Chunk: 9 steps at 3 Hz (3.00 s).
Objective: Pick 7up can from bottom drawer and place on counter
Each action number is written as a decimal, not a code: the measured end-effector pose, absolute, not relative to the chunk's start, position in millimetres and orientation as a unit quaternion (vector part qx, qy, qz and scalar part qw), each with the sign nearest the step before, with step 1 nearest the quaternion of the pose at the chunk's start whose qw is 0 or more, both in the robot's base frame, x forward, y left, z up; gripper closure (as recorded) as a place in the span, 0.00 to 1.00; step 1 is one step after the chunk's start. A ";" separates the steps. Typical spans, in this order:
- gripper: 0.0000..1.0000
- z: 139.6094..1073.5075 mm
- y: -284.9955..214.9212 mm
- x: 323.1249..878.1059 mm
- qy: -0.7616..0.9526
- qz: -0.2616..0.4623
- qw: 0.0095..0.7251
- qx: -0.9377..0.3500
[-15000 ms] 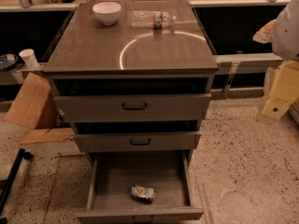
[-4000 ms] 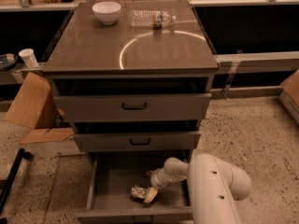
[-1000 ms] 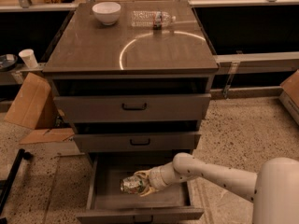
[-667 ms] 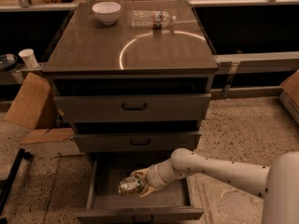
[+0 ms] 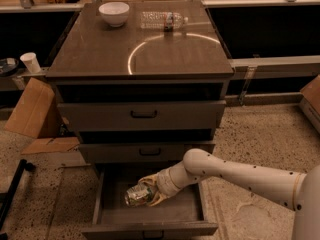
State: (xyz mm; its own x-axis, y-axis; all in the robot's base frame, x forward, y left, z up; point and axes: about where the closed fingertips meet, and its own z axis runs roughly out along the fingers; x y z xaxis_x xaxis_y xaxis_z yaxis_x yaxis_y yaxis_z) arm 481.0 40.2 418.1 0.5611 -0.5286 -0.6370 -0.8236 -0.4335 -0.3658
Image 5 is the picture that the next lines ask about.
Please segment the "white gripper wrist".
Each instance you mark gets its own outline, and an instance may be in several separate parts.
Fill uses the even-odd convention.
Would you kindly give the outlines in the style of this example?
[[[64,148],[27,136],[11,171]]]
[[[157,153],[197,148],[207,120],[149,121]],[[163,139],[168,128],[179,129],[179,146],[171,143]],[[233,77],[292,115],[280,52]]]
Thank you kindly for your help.
[[[139,185],[146,185],[150,187],[157,186],[159,190],[147,205],[149,207],[156,206],[167,198],[173,197],[180,192],[182,189],[182,187],[178,185],[180,176],[181,170],[176,166],[171,166],[169,168],[162,169],[157,174],[142,177],[138,181]]]

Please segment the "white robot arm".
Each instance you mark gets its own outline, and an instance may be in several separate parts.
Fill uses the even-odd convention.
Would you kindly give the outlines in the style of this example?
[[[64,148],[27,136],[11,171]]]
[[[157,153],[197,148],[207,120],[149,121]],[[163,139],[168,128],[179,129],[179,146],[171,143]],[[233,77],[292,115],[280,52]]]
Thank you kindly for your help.
[[[304,174],[222,160],[202,149],[190,149],[181,162],[141,181],[155,191],[149,203],[154,206],[208,177],[219,177],[293,210],[292,240],[320,240],[320,166]]]

